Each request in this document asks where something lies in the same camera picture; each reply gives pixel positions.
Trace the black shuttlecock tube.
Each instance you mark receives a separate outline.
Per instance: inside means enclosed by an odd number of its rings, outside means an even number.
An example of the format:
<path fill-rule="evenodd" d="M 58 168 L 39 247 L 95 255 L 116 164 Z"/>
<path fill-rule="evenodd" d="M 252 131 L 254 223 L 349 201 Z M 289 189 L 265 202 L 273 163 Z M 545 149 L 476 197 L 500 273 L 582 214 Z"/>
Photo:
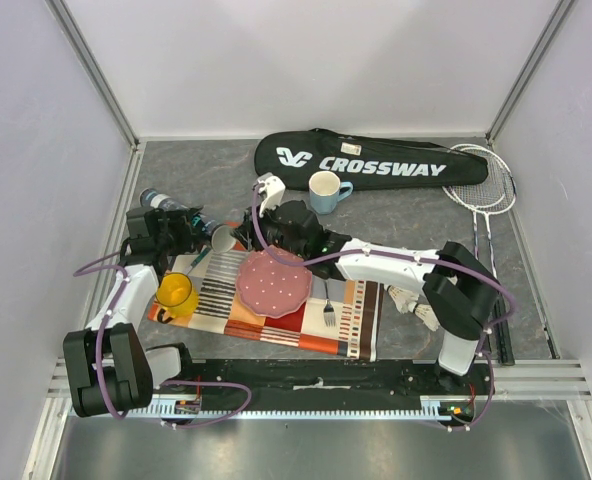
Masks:
<path fill-rule="evenodd" d="M 229 252 L 236 245 L 232 228 L 204 214 L 201 207 L 187 207 L 180 201 L 152 187 L 146 188 L 140 193 L 139 202 L 141 206 L 158 208 L 166 212 L 184 212 L 192 232 L 196 233 L 201 241 L 206 243 L 215 253 Z"/>

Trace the white feather shuttlecock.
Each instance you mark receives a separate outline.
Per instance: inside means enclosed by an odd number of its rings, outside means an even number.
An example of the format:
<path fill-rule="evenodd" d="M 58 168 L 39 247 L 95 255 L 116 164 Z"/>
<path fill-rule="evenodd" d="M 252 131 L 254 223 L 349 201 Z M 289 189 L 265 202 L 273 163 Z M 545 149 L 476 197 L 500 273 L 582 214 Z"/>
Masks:
<path fill-rule="evenodd" d="M 393 285 L 388 285 L 385 289 L 400 313 L 414 312 L 419 300 L 417 293 Z"/>
<path fill-rule="evenodd" d="M 439 329 L 439 321 L 430 305 L 411 302 L 408 306 L 408 310 L 419 318 L 430 331 L 435 332 Z"/>

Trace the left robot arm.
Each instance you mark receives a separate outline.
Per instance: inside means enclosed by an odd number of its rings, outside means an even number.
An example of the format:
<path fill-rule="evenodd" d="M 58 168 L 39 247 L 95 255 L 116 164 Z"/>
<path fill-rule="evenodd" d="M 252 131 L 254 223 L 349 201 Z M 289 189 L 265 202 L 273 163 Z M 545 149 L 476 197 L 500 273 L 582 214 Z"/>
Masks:
<path fill-rule="evenodd" d="M 115 283 L 84 329 L 68 333 L 63 352 L 72 404 L 80 417 L 110 414 L 122 419 L 147 407 L 162 383 L 184 393 L 195 382 L 185 363 L 187 349 L 170 344 L 144 350 L 138 325 L 169 268 L 169 259 L 206 244 L 199 207 L 163 210 L 151 206 L 126 214 L 127 237 L 109 268 Z"/>

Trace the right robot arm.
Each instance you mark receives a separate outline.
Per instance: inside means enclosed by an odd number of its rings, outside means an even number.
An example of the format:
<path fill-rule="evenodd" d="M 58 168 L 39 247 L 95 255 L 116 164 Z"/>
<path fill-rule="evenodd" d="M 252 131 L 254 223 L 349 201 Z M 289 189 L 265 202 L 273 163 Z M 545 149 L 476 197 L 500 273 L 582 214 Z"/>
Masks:
<path fill-rule="evenodd" d="M 369 281 L 424 297 L 445 330 L 434 381 L 459 392 L 470 381 L 493 306 L 502 293 L 492 274 L 463 245 L 424 251 L 376 245 L 324 228 L 302 201 L 245 211 L 233 237 L 248 250 L 276 247 L 322 279 Z"/>

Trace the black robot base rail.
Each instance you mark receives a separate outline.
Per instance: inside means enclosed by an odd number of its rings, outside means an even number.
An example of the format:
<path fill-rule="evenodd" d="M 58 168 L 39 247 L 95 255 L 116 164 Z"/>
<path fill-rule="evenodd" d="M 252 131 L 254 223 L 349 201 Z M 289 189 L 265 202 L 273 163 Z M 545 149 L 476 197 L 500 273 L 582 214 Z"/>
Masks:
<path fill-rule="evenodd" d="M 417 410 L 423 396 L 485 396 L 485 364 L 459 377 L 435 363 L 412 360 L 194 360 L 182 380 L 238 383 L 252 392 L 248 412 L 367 412 Z"/>

